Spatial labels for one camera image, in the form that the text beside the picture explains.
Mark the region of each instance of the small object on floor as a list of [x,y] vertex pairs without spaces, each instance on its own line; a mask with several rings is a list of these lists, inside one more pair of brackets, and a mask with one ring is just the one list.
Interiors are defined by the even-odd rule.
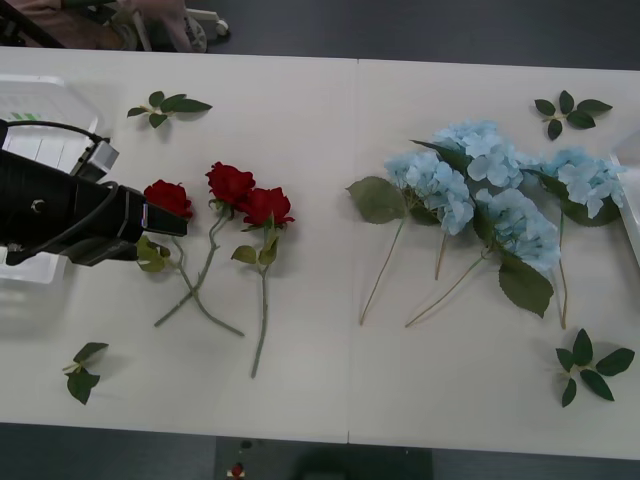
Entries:
[[242,464],[236,463],[231,470],[227,471],[227,478],[232,478],[233,480],[244,478],[244,467]]

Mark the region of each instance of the loose leaf cluster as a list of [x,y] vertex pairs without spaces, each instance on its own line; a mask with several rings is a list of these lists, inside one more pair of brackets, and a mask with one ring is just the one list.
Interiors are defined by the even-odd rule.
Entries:
[[601,359],[594,367],[592,365],[593,346],[589,335],[583,328],[576,336],[573,350],[557,348],[556,355],[560,365],[569,376],[567,386],[562,394],[562,406],[566,407],[573,402],[576,396],[576,381],[572,378],[572,374],[575,372],[580,373],[580,378],[593,393],[613,402],[613,394],[603,377],[614,377],[626,371],[633,362],[635,352],[628,348],[619,348]]
[[83,405],[86,405],[91,395],[91,389],[100,381],[100,375],[92,375],[87,371],[86,365],[91,362],[92,358],[109,345],[106,343],[87,343],[73,357],[73,364],[66,367],[63,371],[67,376],[67,390],[69,393]]
[[549,122],[547,135],[552,141],[562,133],[560,120],[566,119],[572,127],[586,130],[596,126],[594,116],[608,112],[613,108],[600,100],[593,99],[583,100],[575,106],[575,100],[566,90],[560,93],[558,103],[560,104],[560,114],[557,114],[555,105],[549,100],[538,99],[535,101],[538,112],[546,117],[544,122]]
[[167,118],[176,113],[200,113],[211,109],[211,105],[187,98],[184,93],[165,98],[161,91],[154,92],[149,96],[149,105],[149,107],[140,105],[130,109],[127,117],[148,114],[149,124],[153,128],[158,128]]

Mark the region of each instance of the artificial flower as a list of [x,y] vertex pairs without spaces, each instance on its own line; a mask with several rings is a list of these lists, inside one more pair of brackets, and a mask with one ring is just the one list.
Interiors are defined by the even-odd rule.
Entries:
[[244,222],[256,227],[263,225],[272,214],[276,226],[294,221],[292,217],[287,216],[291,210],[291,203],[280,187],[272,190],[263,188],[251,190],[246,200],[239,206],[239,210],[247,214]]
[[175,185],[158,180],[144,189],[144,196],[150,203],[169,210],[182,218],[193,216],[191,200],[187,198],[187,192],[180,184]]
[[454,150],[462,150],[471,157],[467,166],[469,177],[475,181],[487,179],[496,187],[517,187],[523,179],[521,166],[539,163],[533,157],[516,151],[513,144],[498,135],[493,122],[451,124],[434,135],[434,143]]
[[622,207],[622,186],[618,173],[626,169],[600,158],[593,158],[581,147],[560,150],[549,163],[540,164],[538,169],[557,178],[567,186],[569,200],[586,205],[589,218],[595,217],[603,199],[611,199]]
[[549,272],[560,260],[556,226],[519,190],[510,188],[491,196],[487,189],[476,194],[493,224],[495,241],[540,273]]
[[216,199],[233,207],[238,207],[244,202],[249,191],[256,186],[251,172],[241,172],[220,162],[213,165],[206,175],[209,177],[211,193]]
[[404,153],[385,167],[400,189],[410,187],[425,208],[436,212],[442,230],[449,235],[458,234],[473,217],[464,177],[434,152]]

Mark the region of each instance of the hydrangea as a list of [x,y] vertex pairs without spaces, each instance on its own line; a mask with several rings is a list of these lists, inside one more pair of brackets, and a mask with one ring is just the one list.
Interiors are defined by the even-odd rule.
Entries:
[[449,235],[458,234],[473,217],[464,177],[434,152],[404,153],[386,162],[385,167],[400,189],[410,187],[427,209],[435,210]]
[[540,273],[551,270],[560,260],[557,228],[519,190],[510,188],[491,196],[487,189],[476,195],[494,225],[496,241],[505,250]]
[[472,160],[467,173],[475,181],[486,178],[496,187],[517,187],[523,179],[521,166],[539,163],[534,157],[516,151],[513,144],[498,135],[493,122],[451,124],[434,135],[434,142],[443,147],[462,150]]
[[618,207],[622,207],[623,192],[617,174],[626,169],[610,161],[590,157],[583,148],[560,150],[551,162],[540,164],[538,169],[564,183],[569,200],[586,205],[589,218],[598,214],[604,205],[602,200],[609,196]]

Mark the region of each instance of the rose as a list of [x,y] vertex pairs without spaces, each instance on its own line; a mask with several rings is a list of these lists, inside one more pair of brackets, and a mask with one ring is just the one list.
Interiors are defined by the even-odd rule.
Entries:
[[282,193],[282,188],[274,188],[273,190],[264,190],[256,188],[251,190],[245,202],[243,202],[239,210],[245,212],[247,216],[245,223],[254,226],[263,225],[273,214],[275,225],[284,225],[287,222],[293,222],[294,219],[286,215],[291,210],[289,199]]
[[216,199],[237,208],[243,202],[256,182],[251,172],[241,172],[230,165],[217,162],[206,174],[209,177],[211,193]]
[[191,200],[187,198],[187,192],[180,184],[175,185],[158,180],[144,189],[144,196],[150,203],[169,210],[182,218],[193,216]]

